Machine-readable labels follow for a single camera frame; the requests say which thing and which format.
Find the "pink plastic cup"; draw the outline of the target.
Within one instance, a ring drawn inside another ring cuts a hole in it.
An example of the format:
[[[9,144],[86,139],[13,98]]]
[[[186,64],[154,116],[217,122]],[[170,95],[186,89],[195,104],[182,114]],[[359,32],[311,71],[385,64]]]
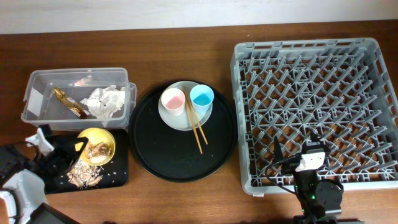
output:
[[[166,111],[172,116],[179,116],[185,107],[185,95],[178,88],[166,89],[161,95],[160,101]]]

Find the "white tissue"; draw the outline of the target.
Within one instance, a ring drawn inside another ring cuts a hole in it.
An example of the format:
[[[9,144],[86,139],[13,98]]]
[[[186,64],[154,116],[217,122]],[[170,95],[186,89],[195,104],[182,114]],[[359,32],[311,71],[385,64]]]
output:
[[[96,88],[88,98],[80,101],[87,106],[91,115],[98,119],[110,119],[113,114],[124,106],[126,90],[124,87],[119,90],[116,85],[106,88]]]

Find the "gold brown snack wrapper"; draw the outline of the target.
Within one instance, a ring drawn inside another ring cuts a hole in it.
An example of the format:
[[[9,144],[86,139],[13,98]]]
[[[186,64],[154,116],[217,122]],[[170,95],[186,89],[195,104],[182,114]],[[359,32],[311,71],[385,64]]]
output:
[[[63,90],[59,88],[53,88],[53,92],[55,93],[55,97],[79,119],[88,118],[89,112],[86,112],[81,104],[76,102],[72,97],[68,96]]]

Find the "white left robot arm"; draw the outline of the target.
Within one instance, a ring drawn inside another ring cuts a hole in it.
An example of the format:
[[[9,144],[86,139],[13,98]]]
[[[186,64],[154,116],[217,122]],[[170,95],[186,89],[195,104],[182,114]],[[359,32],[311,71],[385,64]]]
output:
[[[1,199],[9,223],[76,223],[51,207],[45,186],[68,172],[88,144],[86,137],[29,137],[1,146]]]

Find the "food scraps and rice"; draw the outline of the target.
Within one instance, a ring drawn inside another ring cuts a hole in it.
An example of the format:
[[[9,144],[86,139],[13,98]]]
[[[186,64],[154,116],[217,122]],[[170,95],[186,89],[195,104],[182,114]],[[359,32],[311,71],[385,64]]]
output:
[[[88,143],[79,160],[66,173],[68,182],[79,189],[94,187],[103,179],[101,172],[103,166],[95,166],[92,163],[105,162],[111,157],[112,149],[105,142],[96,144]]]

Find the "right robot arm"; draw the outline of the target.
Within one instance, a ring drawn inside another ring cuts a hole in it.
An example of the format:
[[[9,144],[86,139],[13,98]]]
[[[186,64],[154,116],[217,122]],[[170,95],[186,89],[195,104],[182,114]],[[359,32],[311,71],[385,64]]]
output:
[[[336,216],[342,213],[344,187],[335,180],[320,180],[317,174],[326,166],[329,153],[329,147],[311,133],[310,139],[303,142],[301,152],[284,158],[278,137],[274,138],[274,160],[266,169],[280,167],[281,174],[293,176],[293,190],[271,181],[299,200],[303,214],[293,217],[293,223],[338,223]]]

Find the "yellow bowl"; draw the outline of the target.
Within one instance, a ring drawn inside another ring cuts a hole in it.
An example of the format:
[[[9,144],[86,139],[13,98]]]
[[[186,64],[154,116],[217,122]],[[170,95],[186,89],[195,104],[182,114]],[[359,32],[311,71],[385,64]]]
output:
[[[78,138],[82,137],[88,138],[88,144],[92,149],[101,145],[102,148],[106,146],[109,151],[107,155],[98,155],[89,158],[88,153],[85,152],[86,146],[83,147],[83,143],[78,143],[75,145],[75,150],[81,153],[80,158],[84,162],[92,166],[102,166],[113,158],[116,151],[116,142],[109,131],[101,128],[88,128],[78,135]]]

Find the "wooden chopstick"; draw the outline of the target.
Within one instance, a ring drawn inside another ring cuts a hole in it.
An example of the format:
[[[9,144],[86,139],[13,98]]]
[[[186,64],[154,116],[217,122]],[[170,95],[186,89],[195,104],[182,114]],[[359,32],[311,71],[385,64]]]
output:
[[[193,116],[192,116],[192,107],[190,106],[190,100],[188,99],[188,93],[187,93],[187,91],[186,91],[184,86],[182,88],[183,88],[183,92],[184,92],[184,95],[185,95],[186,101],[187,101],[186,102],[186,108],[187,108],[188,117],[189,117],[191,125],[192,125],[193,133],[195,135],[195,139],[197,141],[197,145],[198,145],[198,148],[200,150],[200,154],[203,154],[203,151],[202,151],[202,148],[201,148],[201,144],[200,144],[200,140],[198,138],[198,134],[197,134],[197,131],[196,131],[194,119],[193,119]]]
[[[193,109],[191,101],[190,101],[190,106],[192,107],[192,116],[193,116],[193,119],[194,119],[195,127],[199,128],[199,130],[201,132],[201,135],[202,135],[203,139],[205,140],[206,145],[208,145],[208,141],[206,139],[205,133],[204,133],[202,127],[201,127],[201,124],[200,124],[198,118],[197,118],[197,114],[196,114],[195,110]]]

